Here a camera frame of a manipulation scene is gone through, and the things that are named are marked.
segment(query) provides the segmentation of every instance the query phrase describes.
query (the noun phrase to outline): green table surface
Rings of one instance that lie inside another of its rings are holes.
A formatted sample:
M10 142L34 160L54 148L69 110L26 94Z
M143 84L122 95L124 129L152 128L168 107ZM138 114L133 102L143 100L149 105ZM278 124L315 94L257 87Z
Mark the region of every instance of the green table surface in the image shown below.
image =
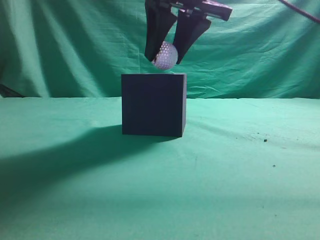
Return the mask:
M0 99L1 240L319 238L318 99L188 99L182 138L122 135L119 97Z

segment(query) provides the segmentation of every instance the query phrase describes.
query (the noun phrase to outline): green cloth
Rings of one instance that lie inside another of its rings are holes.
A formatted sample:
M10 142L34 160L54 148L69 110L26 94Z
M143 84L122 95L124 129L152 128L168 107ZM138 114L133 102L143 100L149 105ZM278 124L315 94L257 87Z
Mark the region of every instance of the green cloth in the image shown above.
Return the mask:
M128 136L119 97L2 98L0 239L318 240L319 122L318 99L188 99L182 138Z
M188 74L189 98L320 98L319 24L278 0L219 2L230 20L211 18L167 71ZM320 18L319 0L290 2ZM121 74L160 72L146 28L144 0L0 0L0 83L26 97L119 97Z

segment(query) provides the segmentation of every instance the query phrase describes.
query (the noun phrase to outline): black cube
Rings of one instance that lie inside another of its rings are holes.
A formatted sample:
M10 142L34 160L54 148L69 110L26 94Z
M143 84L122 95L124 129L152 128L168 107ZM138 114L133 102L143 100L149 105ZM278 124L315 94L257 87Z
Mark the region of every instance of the black cube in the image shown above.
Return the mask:
M182 137L186 125L186 74L123 74L122 133Z

